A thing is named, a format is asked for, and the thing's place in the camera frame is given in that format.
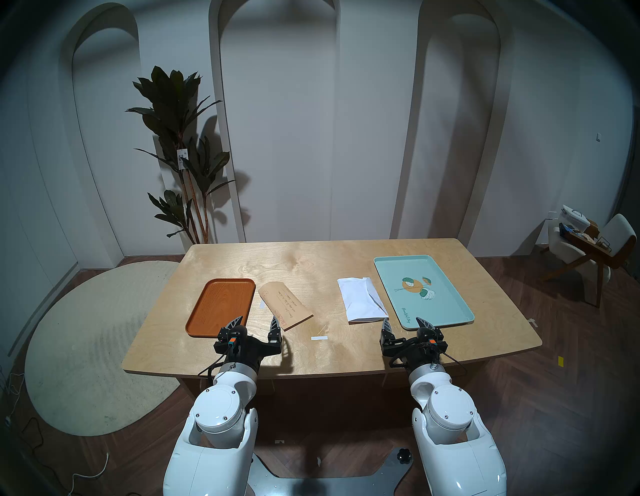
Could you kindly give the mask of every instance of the metal base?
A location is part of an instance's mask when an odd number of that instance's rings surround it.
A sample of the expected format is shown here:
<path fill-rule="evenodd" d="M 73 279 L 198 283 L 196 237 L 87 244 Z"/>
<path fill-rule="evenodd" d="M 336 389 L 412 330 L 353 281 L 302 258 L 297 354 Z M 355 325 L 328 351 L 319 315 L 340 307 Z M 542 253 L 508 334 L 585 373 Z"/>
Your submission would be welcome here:
<path fill-rule="evenodd" d="M 401 449 L 394 449 L 372 476 L 326 479 L 276 477 L 254 453 L 247 484 L 255 496 L 393 496 L 396 486 L 413 465 L 413 456 L 400 462 Z"/>

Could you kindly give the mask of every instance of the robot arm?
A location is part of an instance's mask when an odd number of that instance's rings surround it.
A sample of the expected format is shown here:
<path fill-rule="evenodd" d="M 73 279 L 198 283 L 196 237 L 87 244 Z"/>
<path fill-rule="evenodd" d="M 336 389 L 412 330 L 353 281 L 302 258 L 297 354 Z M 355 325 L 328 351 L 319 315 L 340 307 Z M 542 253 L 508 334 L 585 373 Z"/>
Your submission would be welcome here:
<path fill-rule="evenodd" d="M 447 343 L 440 329 L 418 318 L 417 336 L 396 339 L 388 320 L 380 347 L 391 367 L 408 370 L 415 408 L 412 426 L 433 496 L 506 494 L 506 470 L 491 433 L 469 394 L 451 383 L 440 364 Z M 462 433 L 467 441 L 458 442 Z"/>
<path fill-rule="evenodd" d="M 274 317 L 268 342 L 247 335 L 241 318 L 220 330 L 215 350 L 225 355 L 220 372 L 196 398 L 164 474 L 164 496 L 244 496 L 258 433 L 254 397 L 260 363 L 282 351 Z M 214 446 L 199 446 L 202 435 Z"/>

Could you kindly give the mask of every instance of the beige rug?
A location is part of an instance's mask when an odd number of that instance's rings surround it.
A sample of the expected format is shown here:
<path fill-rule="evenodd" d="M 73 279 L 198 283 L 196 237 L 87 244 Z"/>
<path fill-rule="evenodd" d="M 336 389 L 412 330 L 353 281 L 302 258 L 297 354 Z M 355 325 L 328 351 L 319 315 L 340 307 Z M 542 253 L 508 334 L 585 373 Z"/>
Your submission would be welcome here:
<path fill-rule="evenodd" d="M 108 434 L 151 412 L 178 387 L 173 378 L 120 368 L 177 266 L 139 262 L 104 272 L 48 311 L 24 369 L 31 402 L 46 423 L 76 436 Z"/>

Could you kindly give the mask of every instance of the plant tag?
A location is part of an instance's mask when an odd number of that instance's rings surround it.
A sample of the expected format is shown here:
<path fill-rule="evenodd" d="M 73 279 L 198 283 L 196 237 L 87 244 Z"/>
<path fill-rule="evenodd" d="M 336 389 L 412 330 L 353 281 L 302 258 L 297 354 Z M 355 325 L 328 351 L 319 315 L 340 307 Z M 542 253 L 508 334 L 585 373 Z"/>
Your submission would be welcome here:
<path fill-rule="evenodd" d="M 179 170 L 184 170 L 187 168 L 187 166 L 184 164 L 184 162 L 182 161 L 182 159 L 189 159 L 189 150 L 186 148 L 182 148 L 180 150 L 177 151 L 178 152 L 178 169 Z"/>

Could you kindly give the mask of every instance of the black knob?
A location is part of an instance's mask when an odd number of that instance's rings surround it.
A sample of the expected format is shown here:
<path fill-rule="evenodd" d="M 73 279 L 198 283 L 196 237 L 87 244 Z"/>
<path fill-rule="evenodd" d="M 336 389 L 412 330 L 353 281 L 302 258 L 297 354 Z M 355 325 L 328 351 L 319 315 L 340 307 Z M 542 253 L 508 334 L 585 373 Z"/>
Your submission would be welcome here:
<path fill-rule="evenodd" d="M 409 451 L 407 448 L 401 448 L 400 451 L 398 451 L 398 460 L 403 465 L 411 463 L 411 451 Z"/>

